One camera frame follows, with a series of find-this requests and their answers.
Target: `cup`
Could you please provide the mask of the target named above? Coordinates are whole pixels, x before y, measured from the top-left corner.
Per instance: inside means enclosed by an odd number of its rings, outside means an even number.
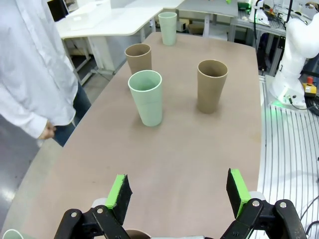
[[[129,87],[146,126],[156,126],[162,120],[162,77],[156,71],[140,71],[129,79]]]
[[[2,239],[34,239],[24,233],[20,233],[15,229],[9,229],[6,231]]]
[[[163,44],[173,46],[176,43],[177,14],[175,12],[162,12],[159,14],[159,25]]]
[[[146,44],[135,44],[125,50],[126,59],[132,75],[143,70],[152,69],[151,47]]]
[[[227,66],[216,60],[206,60],[197,67],[197,108],[211,114],[218,102],[228,74]]]
[[[128,229],[125,231],[130,236],[131,239],[150,239],[151,238],[150,235],[139,230]]]

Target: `desk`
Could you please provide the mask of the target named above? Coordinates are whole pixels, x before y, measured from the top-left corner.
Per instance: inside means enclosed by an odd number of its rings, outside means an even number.
[[[162,7],[165,9],[175,9],[184,0],[135,0],[125,7]]]
[[[53,238],[64,212],[86,212],[127,173],[133,191],[125,228],[152,236],[220,238],[234,220],[227,170],[239,168],[257,189],[261,108],[254,48],[178,34],[175,47],[160,33],[145,41],[163,77],[163,122],[142,124],[128,87],[127,63],[103,90],[66,143],[34,199],[22,232]],[[196,109],[197,65],[223,61],[229,69],[219,110]],[[85,147],[79,142],[86,139]]]
[[[204,21],[204,33],[203,37],[209,37],[210,32],[214,32],[214,35],[217,35],[218,38],[227,40],[227,32],[230,35],[236,30],[233,25],[230,25],[230,29],[225,26],[219,26],[217,24],[217,15],[229,16],[231,18],[237,18],[238,16],[238,6],[237,0],[232,0],[230,4],[226,0],[185,0],[178,7],[178,10],[185,11],[195,11],[207,13]],[[213,14],[212,26],[210,26],[210,15]]]
[[[144,26],[160,13],[162,7],[116,8],[93,28],[72,31],[68,18],[56,23],[62,39],[88,37],[94,58],[101,73],[114,74],[123,61],[126,47],[145,40]],[[140,39],[118,38],[132,36],[140,31]]]
[[[238,12],[238,17],[237,18],[232,18],[231,20],[231,25],[233,26],[241,26],[241,27],[246,27],[249,29],[254,29],[254,23],[248,21],[248,20],[243,20],[243,17],[249,17],[249,14],[247,14],[246,11],[239,11]],[[257,46],[259,45],[259,41],[260,41],[260,37],[263,33],[269,33],[269,40],[268,40],[268,44],[266,47],[266,53],[269,54],[270,52],[270,48],[271,45],[273,43],[273,39],[274,39],[274,35],[277,36],[286,36],[286,30],[284,28],[284,26],[277,21],[273,21],[270,20],[270,26],[264,26],[264,25],[260,25],[260,24],[256,24],[256,33],[257,33]],[[274,76],[276,68],[278,66],[279,63],[279,59],[282,53],[282,49],[278,48],[278,45],[276,46],[276,51],[275,51],[275,55],[273,58],[273,63],[269,72],[269,75]]]

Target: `gray floor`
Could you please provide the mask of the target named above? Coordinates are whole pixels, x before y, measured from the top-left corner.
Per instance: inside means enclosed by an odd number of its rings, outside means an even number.
[[[0,116],[0,228],[38,151],[33,138]]]
[[[107,84],[105,78],[94,75],[84,85],[91,102],[97,99]],[[7,229],[20,229],[28,205],[41,188],[61,150],[62,147],[53,139],[46,140],[39,149],[35,140],[0,118],[0,228],[3,225],[0,238]]]

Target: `brown paper cup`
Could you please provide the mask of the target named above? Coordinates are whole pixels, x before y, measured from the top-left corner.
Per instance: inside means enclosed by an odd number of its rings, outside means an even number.
[[[152,55],[149,45],[132,45],[125,50],[125,55],[132,75],[139,71],[152,69]]]
[[[139,230],[128,229],[125,231],[130,236],[131,239],[150,239],[151,238],[150,235]]]
[[[206,60],[197,67],[197,108],[211,114],[217,110],[228,74],[227,66],[216,60]]]

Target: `hand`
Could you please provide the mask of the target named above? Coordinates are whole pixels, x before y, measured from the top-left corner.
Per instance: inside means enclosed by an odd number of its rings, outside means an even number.
[[[39,136],[38,139],[48,139],[54,137],[54,132],[56,131],[56,127],[54,127],[49,121],[46,123],[46,126]]]

